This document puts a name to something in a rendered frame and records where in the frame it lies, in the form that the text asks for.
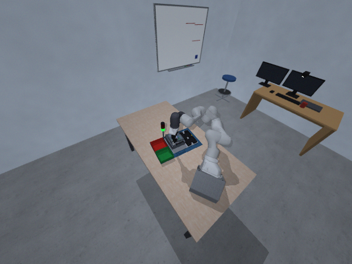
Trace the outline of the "red bin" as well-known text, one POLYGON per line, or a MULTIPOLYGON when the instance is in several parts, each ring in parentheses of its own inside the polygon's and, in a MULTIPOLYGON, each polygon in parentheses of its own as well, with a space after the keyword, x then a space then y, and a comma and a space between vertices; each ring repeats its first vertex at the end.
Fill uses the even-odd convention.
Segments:
POLYGON ((168 146, 163 138, 151 141, 150 144, 151 144, 154 152, 168 146))

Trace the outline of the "green open bin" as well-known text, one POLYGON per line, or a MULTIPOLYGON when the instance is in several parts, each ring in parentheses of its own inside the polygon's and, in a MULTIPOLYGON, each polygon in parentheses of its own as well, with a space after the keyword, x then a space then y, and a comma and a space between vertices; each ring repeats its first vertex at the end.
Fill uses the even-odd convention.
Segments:
POLYGON ((174 158, 174 155, 168 146, 155 151, 155 153, 161 164, 174 158))

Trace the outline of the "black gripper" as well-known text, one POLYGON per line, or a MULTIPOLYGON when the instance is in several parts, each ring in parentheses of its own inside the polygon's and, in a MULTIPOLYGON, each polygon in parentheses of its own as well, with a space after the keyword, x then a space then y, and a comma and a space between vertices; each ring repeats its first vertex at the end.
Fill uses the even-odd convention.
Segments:
MULTIPOLYGON (((177 131, 178 133, 178 131, 177 131)), ((175 145, 175 142, 177 141, 178 137, 177 137, 177 133, 176 135, 171 135, 172 139, 173 139, 173 145, 175 145)))

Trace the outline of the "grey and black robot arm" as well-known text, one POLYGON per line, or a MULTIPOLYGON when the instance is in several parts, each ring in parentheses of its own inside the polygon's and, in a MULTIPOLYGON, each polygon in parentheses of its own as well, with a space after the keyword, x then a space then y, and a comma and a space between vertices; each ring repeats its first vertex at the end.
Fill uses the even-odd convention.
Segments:
POLYGON ((205 132, 208 148, 199 168, 202 171, 221 179, 223 175, 221 175, 221 169, 217 164, 219 149, 216 144, 228 146, 231 142, 231 137, 224 131, 221 120, 217 114, 218 111, 215 106, 210 106, 207 110, 203 106, 193 108, 191 111, 193 118, 182 111, 173 112, 170 117, 169 134, 176 135, 179 130, 179 123, 182 123, 186 128, 189 128, 200 118, 204 123, 208 123, 211 120, 211 129, 208 129, 208 131, 205 132))

